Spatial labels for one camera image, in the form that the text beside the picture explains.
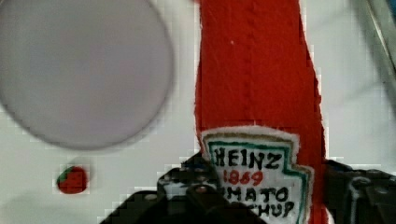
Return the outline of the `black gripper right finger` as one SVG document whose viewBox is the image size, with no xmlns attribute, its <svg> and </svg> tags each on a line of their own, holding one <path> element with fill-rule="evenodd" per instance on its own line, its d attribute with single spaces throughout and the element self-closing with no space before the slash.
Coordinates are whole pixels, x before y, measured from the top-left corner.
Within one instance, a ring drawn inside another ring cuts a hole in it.
<svg viewBox="0 0 396 224">
<path fill-rule="evenodd" d="M 396 176 L 328 160 L 324 203 L 335 224 L 396 224 Z"/>
</svg>

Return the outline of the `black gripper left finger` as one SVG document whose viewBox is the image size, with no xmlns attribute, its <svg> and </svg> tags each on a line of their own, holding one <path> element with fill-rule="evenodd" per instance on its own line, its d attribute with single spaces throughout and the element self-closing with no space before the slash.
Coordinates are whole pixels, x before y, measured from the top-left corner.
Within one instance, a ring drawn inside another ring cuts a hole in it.
<svg viewBox="0 0 396 224">
<path fill-rule="evenodd" d="M 221 194 L 215 169 L 197 153 L 132 194 L 100 224 L 267 224 L 242 203 Z"/>
</svg>

